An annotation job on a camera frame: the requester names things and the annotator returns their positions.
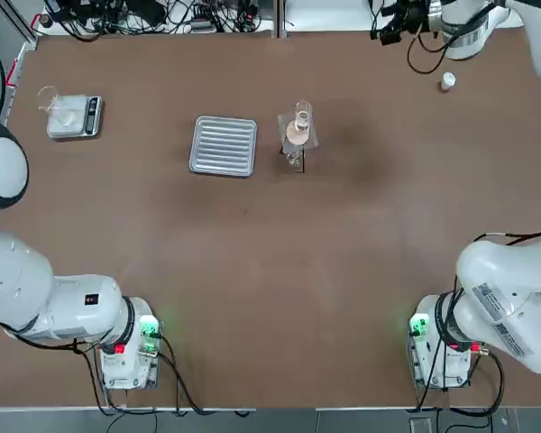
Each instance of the robotic arm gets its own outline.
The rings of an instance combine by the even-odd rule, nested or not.
[[[415,379],[426,383],[431,377],[441,388],[462,386],[477,342],[541,373],[541,240],[528,246],[470,244],[459,256],[457,276],[461,294],[424,297],[409,321]]]
[[[28,173],[22,147],[0,125],[0,210],[23,197]],[[1,230],[0,324],[21,339],[99,345],[107,388],[156,383],[160,324],[143,299],[122,296],[110,277],[56,277],[44,256]]]
[[[454,308],[454,323],[463,341],[494,345],[541,373],[541,241],[470,244],[457,275],[465,295]]]
[[[393,15],[393,19],[379,32],[381,43],[398,42],[402,32],[416,34],[420,26],[423,32],[442,31],[445,43],[453,39],[445,54],[448,59],[466,60],[481,51],[494,28],[507,19],[509,13],[501,11],[507,8],[515,11],[525,25],[531,58],[541,78],[541,0],[489,2],[500,7],[473,21],[487,4],[483,0],[398,0],[382,9],[383,16]]]

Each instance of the silver tray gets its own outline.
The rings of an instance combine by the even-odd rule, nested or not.
[[[249,177],[254,167],[256,122],[202,115],[195,124],[189,167],[196,173]]]

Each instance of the tabletop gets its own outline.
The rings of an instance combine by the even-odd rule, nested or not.
[[[147,299],[203,407],[412,407],[418,302],[451,289],[477,234],[541,229],[541,82],[522,31],[446,62],[448,94],[406,52],[365,32],[41,38],[8,122],[30,186],[0,226],[57,275],[110,275]],[[101,95],[100,136],[50,140],[35,103],[47,85]],[[319,148],[295,174],[277,115],[302,98]],[[257,122],[250,178],[189,171],[200,115]],[[503,362],[503,404],[541,406],[541,375]],[[484,364],[443,404],[489,405]],[[173,383],[162,369],[128,404],[173,407]],[[0,406],[55,405],[94,405],[83,360],[0,330]]]

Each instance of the metal rod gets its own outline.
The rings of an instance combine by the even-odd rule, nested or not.
[[[36,43],[37,39],[30,25],[23,19],[10,0],[0,0],[0,10],[6,20],[10,22],[26,41]]]
[[[274,26],[272,28],[272,37],[284,39],[287,37],[287,29],[285,29],[285,1],[274,0]]]

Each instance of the label sticker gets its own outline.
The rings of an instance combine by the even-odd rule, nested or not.
[[[483,307],[485,307],[493,320],[501,320],[503,317],[513,314],[513,306],[505,295],[503,295],[501,290],[496,287],[489,287],[489,285],[484,282],[479,286],[473,287],[472,292]]]
[[[525,355],[533,354],[533,352],[525,345],[523,339],[518,335],[512,335],[502,323],[493,325],[493,328],[497,334],[499,334],[501,340],[505,343],[507,350],[509,350],[512,355],[523,357]]]

